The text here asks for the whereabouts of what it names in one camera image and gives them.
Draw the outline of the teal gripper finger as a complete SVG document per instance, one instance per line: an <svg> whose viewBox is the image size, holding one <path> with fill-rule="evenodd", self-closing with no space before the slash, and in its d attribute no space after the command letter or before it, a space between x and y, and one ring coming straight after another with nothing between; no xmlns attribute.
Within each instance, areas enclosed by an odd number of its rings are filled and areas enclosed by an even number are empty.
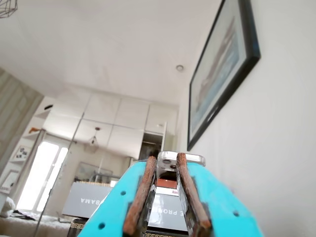
<svg viewBox="0 0 316 237"><path fill-rule="evenodd" d="M142 237L157 187L157 158L134 163L89 218L80 237Z"/></svg>
<svg viewBox="0 0 316 237"><path fill-rule="evenodd" d="M261 237L254 216L209 170L176 158L177 189L191 237Z"/></svg>

